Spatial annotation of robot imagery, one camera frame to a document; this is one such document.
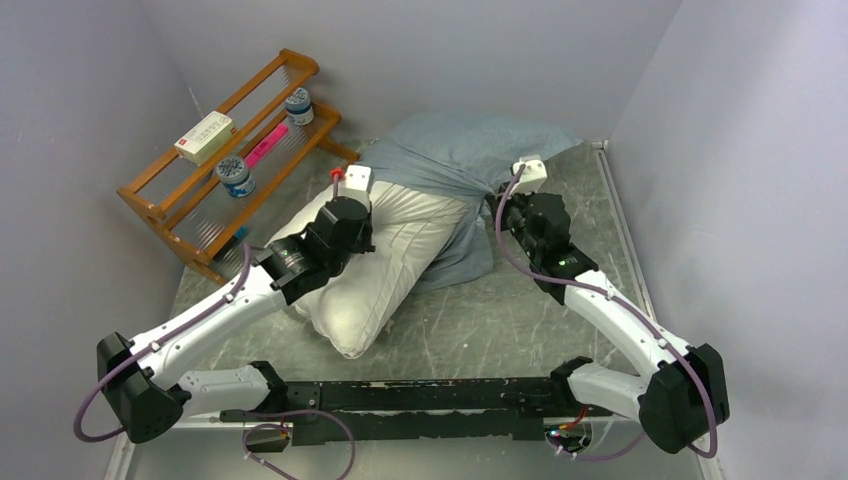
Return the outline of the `wooden tiered shelf rack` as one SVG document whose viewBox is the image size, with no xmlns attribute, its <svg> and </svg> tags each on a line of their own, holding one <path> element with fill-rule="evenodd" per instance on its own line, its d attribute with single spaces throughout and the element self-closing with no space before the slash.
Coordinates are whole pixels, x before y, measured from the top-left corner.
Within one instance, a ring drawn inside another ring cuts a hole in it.
<svg viewBox="0 0 848 480">
<path fill-rule="evenodd" d="M 223 284 L 233 272 L 230 239 L 247 226 L 254 213 L 315 149 L 320 148 L 350 165 L 359 153 L 335 141 L 332 130 L 340 113 L 325 104 L 313 104 L 314 119 L 297 125 L 284 108 L 285 100 L 319 71 L 318 63 L 290 49 L 281 50 L 227 100 L 217 107 L 230 113 L 270 78 L 281 81 L 276 93 L 210 158 L 195 165 L 170 147 L 135 179 L 118 189 L 118 196 L 156 236 L 199 275 Z M 255 190 L 244 198 L 233 198 L 214 169 L 228 155 L 247 158 L 278 126 L 287 132 L 251 168 Z"/>
</svg>

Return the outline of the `blue grey pillow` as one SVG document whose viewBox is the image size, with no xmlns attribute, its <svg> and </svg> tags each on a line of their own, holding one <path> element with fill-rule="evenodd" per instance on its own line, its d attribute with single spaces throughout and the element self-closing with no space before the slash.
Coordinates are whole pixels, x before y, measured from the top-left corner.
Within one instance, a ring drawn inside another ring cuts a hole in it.
<svg viewBox="0 0 848 480">
<path fill-rule="evenodd" d="M 459 111 L 408 117 L 368 147 L 360 158 L 374 178 L 470 206 L 454 233 L 418 277 L 425 293 L 476 280 L 494 264 L 483 222 L 487 195 L 511 177 L 520 158 L 547 162 L 583 144 L 567 128 L 537 120 Z"/>
</svg>

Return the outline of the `near blue white jar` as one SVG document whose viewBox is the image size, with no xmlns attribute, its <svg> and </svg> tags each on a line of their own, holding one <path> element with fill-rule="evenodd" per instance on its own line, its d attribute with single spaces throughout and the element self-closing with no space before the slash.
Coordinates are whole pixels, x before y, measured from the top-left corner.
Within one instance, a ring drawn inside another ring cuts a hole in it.
<svg viewBox="0 0 848 480">
<path fill-rule="evenodd" d="M 255 190 L 255 182 L 244 158 L 228 156 L 218 162 L 215 174 L 233 198 L 244 198 Z"/>
</svg>

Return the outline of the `blue white jar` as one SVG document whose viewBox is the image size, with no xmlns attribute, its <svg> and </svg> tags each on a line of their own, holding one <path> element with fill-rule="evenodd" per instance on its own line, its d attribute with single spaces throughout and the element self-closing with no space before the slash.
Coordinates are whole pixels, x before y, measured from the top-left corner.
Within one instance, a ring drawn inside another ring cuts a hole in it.
<svg viewBox="0 0 848 480">
<path fill-rule="evenodd" d="M 228 156 L 218 162 L 215 174 L 233 198 L 244 198 L 255 190 L 255 182 L 244 158 Z"/>
<path fill-rule="evenodd" d="M 284 108 L 293 125 L 304 126 L 314 120 L 312 99 L 308 90 L 298 87 L 285 99 Z"/>
</svg>

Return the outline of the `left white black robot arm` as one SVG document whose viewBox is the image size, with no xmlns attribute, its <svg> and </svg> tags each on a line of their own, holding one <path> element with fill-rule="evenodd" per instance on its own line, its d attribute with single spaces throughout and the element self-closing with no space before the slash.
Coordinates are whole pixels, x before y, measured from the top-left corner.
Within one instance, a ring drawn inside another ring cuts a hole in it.
<svg viewBox="0 0 848 480">
<path fill-rule="evenodd" d="M 258 253 L 246 247 L 241 273 L 158 328 L 132 338 L 114 332 L 96 346 L 97 392 L 134 443 L 148 442 L 185 417 L 225 410 L 277 418 L 288 386 L 267 361 L 200 371 L 196 361 L 240 328 L 293 304 L 339 276 L 351 257 L 374 251 L 368 194 L 327 201 L 298 233 Z"/>
</svg>

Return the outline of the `white cardboard box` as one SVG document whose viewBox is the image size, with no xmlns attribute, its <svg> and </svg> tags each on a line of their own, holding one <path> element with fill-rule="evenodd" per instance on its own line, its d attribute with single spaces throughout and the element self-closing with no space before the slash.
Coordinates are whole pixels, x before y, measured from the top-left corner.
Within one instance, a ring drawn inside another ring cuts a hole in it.
<svg viewBox="0 0 848 480">
<path fill-rule="evenodd" d="M 202 166 L 237 131 L 238 127 L 231 117 L 212 111 L 180 137 L 174 148 L 180 158 Z"/>
</svg>

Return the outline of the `far blue white jar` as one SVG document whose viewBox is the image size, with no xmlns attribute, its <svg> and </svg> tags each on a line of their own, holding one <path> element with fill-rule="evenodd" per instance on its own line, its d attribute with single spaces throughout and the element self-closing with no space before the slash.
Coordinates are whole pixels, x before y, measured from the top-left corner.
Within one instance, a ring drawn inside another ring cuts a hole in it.
<svg viewBox="0 0 848 480">
<path fill-rule="evenodd" d="M 285 99 L 284 108 L 293 125 L 304 126 L 314 120 L 312 99 L 308 90 L 298 87 Z"/>
</svg>

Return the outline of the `white pillow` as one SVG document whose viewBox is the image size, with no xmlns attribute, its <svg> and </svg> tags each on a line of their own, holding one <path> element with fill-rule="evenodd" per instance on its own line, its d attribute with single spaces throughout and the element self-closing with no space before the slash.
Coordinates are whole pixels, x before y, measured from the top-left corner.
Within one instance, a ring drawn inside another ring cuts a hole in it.
<svg viewBox="0 0 848 480">
<path fill-rule="evenodd" d="M 354 255 L 339 276 L 293 304 L 347 359 L 374 343 L 470 211 L 462 200 L 383 181 L 370 200 L 375 251 Z"/>
</svg>

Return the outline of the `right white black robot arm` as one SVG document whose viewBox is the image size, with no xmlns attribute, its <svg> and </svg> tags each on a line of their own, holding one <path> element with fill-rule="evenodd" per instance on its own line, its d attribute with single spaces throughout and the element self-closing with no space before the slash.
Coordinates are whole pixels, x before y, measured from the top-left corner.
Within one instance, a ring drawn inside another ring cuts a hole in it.
<svg viewBox="0 0 848 480">
<path fill-rule="evenodd" d="M 672 334 L 621 294 L 573 244 L 560 196 L 500 193 L 485 201 L 507 261 L 594 325 L 635 370 L 624 374 L 585 357 L 567 361 L 551 374 L 553 408 L 572 415 L 583 406 L 600 407 L 638 422 L 667 453 L 689 448 L 714 458 L 717 428 L 730 416 L 721 354 Z"/>
</svg>

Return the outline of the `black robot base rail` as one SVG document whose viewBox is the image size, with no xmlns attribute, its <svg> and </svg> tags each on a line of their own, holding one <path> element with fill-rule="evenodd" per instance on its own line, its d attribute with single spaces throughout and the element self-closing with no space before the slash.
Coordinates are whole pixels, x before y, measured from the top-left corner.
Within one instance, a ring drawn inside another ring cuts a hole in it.
<svg viewBox="0 0 848 480">
<path fill-rule="evenodd" d="M 296 446 L 359 441 L 508 437 L 535 441 L 584 407 L 547 377 L 300 381 L 275 410 L 224 410 L 224 423 L 284 421 Z"/>
</svg>

